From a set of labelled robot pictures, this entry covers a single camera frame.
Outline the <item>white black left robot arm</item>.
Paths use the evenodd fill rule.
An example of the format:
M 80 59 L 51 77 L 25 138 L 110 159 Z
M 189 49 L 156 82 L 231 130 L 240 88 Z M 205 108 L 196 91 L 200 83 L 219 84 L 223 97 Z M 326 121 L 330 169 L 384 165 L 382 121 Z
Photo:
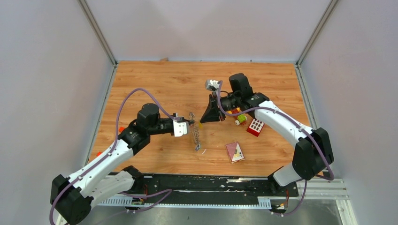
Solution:
M 77 225 L 103 200 L 127 190 L 140 193 L 144 181 L 133 166 L 112 178 L 106 176 L 147 146 L 152 135 L 181 137 L 188 134 L 189 126 L 194 124 L 193 120 L 178 117 L 176 113 L 171 118 L 161 118 L 159 110 L 156 104 L 143 105 L 135 120 L 116 131 L 116 139 L 108 149 L 69 176 L 56 176 L 51 186 L 50 211 L 56 210 L 67 224 Z

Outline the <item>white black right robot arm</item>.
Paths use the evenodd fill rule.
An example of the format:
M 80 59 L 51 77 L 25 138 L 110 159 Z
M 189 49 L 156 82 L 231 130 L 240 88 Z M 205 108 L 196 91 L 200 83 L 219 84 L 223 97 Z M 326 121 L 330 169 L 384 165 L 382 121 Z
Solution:
M 298 122 L 279 109 L 266 95 L 254 92 L 248 78 L 243 73 L 229 77 L 231 92 L 221 96 L 222 81 L 206 80 L 205 87 L 211 91 L 208 106 L 200 122 L 219 122 L 227 116 L 236 117 L 232 113 L 240 108 L 240 114 L 248 114 L 287 140 L 294 147 L 292 162 L 277 169 L 268 176 L 268 189 L 273 195 L 281 195 L 287 185 L 299 180 L 311 180 L 321 177 L 322 170 L 327 169 L 330 176 L 324 179 L 333 180 L 334 174 L 330 165 L 334 162 L 328 132 L 323 128 L 311 128 Z

